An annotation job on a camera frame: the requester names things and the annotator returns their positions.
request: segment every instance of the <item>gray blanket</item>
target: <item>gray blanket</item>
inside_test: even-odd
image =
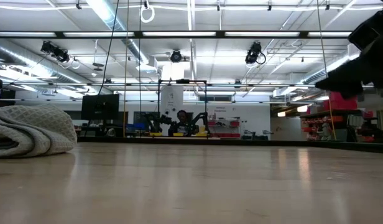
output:
[[[71,117],[54,105],[0,108],[0,157],[58,154],[76,142]]]

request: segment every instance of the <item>wall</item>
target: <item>wall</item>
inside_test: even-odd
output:
[[[274,133],[271,140],[306,141],[306,134],[301,130],[300,118],[272,118],[270,127]]]
[[[29,91],[19,91],[17,94],[17,98],[22,99],[36,99],[36,93]],[[134,95],[132,97],[133,100],[139,98],[139,95]],[[39,96],[39,99],[52,99],[52,96]],[[245,101],[268,101],[268,96],[251,96],[251,98],[245,97],[243,98]],[[17,105],[39,105],[42,103],[48,103],[47,101],[18,101]],[[80,101],[66,101],[66,102],[57,102],[51,101],[51,104],[56,105],[62,110],[71,110],[71,111],[80,111],[81,110],[81,102]],[[185,110],[187,112],[194,112],[194,116],[198,113],[204,112],[205,104],[204,103],[184,103],[181,110]],[[124,103],[120,101],[119,110],[124,111]],[[125,111],[128,111],[128,123],[133,124],[134,122],[134,112],[135,111],[157,111],[157,103],[126,103]],[[208,104],[207,105],[208,114],[216,113],[216,117],[220,118],[232,118],[235,116],[241,117],[243,121],[247,121],[243,123],[242,130],[248,129],[250,131],[256,131],[257,135],[261,135],[263,130],[270,131],[270,106],[268,104],[232,104],[232,103],[222,103],[222,104]]]

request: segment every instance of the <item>computer monitor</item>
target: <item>computer monitor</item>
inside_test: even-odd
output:
[[[82,98],[81,119],[118,119],[119,95],[96,95]]]

